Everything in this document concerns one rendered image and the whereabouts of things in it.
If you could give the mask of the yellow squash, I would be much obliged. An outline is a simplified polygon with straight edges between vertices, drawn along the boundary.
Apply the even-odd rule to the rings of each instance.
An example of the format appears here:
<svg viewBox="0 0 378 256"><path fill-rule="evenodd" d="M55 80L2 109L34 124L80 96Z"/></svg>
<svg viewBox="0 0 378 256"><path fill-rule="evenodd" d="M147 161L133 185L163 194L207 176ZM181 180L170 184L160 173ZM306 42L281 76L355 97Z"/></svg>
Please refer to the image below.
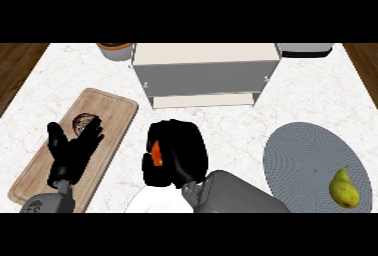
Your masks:
<svg viewBox="0 0 378 256"><path fill-rule="evenodd" d="M347 167L343 167L334 175L330 183L330 195L343 208L352 209L361 202L361 195L347 174Z"/></svg>

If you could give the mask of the white and black appliance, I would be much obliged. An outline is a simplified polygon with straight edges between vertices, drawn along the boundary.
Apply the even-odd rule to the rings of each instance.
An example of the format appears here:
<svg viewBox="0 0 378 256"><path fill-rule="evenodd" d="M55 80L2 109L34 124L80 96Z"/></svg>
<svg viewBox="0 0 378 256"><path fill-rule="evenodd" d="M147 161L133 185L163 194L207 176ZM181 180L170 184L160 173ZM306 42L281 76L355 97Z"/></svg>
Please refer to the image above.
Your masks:
<svg viewBox="0 0 378 256"><path fill-rule="evenodd" d="M281 43L280 49L285 58L322 58L333 51L333 43Z"/></svg>

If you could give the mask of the round grey placemat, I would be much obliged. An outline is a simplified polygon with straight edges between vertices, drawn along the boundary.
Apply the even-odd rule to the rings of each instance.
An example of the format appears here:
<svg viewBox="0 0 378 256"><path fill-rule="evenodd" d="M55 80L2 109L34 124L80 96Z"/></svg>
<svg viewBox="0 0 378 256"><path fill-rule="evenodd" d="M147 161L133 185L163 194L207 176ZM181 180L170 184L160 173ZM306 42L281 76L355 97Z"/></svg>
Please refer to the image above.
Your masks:
<svg viewBox="0 0 378 256"><path fill-rule="evenodd" d="M330 183L344 167L361 195L355 208L343 208L330 194ZM373 187L359 157L343 139L316 124L293 122L275 130L263 169L271 192L293 213L373 211Z"/></svg>

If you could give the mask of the white plate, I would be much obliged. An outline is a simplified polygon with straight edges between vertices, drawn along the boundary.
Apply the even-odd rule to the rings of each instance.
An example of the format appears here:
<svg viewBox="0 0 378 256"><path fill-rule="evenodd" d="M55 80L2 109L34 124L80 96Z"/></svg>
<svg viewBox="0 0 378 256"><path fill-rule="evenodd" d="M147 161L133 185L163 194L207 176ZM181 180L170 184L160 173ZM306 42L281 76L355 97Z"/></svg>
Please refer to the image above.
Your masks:
<svg viewBox="0 0 378 256"><path fill-rule="evenodd" d="M138 192L127 213L192 213L194 209L175 185L167 187L145 186Z"/></svg>

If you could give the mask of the orange carrot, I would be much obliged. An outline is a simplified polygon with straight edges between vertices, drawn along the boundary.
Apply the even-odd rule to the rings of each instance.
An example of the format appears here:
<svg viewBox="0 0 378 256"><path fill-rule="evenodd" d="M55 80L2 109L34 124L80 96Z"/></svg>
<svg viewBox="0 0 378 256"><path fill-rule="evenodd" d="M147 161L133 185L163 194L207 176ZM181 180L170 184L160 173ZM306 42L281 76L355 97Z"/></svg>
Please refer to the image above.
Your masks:
<svg viewBox="0 0 378 256"><path fill-rule="evenodd" d="M155 141L155 143L153 145L151 156L153 156L154 166L163 166L163 157L161 157L161 152L160 152L158 140Z"/></svg>

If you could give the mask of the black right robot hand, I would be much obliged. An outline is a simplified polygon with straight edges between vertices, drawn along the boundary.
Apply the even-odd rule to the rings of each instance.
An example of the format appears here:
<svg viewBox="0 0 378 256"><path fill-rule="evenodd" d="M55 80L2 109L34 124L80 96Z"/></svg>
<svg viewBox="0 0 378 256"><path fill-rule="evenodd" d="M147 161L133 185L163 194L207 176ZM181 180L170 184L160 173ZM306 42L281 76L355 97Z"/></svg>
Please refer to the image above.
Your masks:
<svg viewBox="0 0 378 256"><path fill-rule="evenodd" d="M163 166L154 166L151 149L160 142ZM142 158L144 181L148 186L178 189L192 181L206 180L209 154L198 126L176 119L153 123L148 131L147 153Z"/></svg>

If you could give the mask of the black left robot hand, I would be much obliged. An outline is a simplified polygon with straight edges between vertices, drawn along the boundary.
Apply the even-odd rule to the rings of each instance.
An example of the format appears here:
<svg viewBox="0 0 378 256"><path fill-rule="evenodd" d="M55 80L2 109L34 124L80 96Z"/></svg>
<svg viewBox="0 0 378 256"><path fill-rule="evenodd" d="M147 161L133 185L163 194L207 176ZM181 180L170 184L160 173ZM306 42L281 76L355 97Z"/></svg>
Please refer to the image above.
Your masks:
<svg viewBox="0 0 378 256"><path fill-rule="evenodd" d="M73 140L68 140L62 127L57 122L48 124L48 147L55 159L48 178L48 185L52 188L58 188L55 183L61 180L67 180L71 185L79 183L91 157L105 137L101 122L101 119L93 119L82 136Z"/></svg>

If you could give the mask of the grey pot with orange rim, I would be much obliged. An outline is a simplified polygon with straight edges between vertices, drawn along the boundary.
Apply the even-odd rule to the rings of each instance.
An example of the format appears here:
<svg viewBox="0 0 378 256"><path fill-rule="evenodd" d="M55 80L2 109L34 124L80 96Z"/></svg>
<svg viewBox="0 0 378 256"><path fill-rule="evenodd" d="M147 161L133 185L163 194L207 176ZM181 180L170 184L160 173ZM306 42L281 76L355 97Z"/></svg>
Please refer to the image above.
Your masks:
<svg viewBox="0 0 378 256"><path fill-rule="evenodd" d="M126 61L132 58L132 43L99 43L98 47L104 56L113 61Z"/></svg>

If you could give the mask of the wooden cutting board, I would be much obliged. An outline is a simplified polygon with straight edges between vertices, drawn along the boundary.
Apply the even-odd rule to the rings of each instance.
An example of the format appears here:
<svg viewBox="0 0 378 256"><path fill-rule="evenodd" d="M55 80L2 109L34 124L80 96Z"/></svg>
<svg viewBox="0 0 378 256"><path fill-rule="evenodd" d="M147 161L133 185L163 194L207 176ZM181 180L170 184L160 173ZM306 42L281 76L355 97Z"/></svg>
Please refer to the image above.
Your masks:
<svg viewBox="0 0 378 256"><path fill-rule="evenodd" d="M24 213L86 210L136 112L133 100L85 90L11 188Z"/></svg>

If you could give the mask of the purple red cabbage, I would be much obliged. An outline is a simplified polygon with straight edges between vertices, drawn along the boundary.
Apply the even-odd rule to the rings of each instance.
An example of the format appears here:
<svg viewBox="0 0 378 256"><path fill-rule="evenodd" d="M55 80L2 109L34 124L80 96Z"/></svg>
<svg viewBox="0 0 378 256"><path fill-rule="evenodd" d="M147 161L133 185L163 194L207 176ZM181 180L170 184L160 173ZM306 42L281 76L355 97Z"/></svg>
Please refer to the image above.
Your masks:
<svg viewBox="0 0 378 256"><path fill-rule="evenodd" d="M91 113L82 113L73 120L73 130L76 133L76 136L80 137L82 133L86 129L86 126L92 122L92 120L99 120L99 117Z"/></svg>

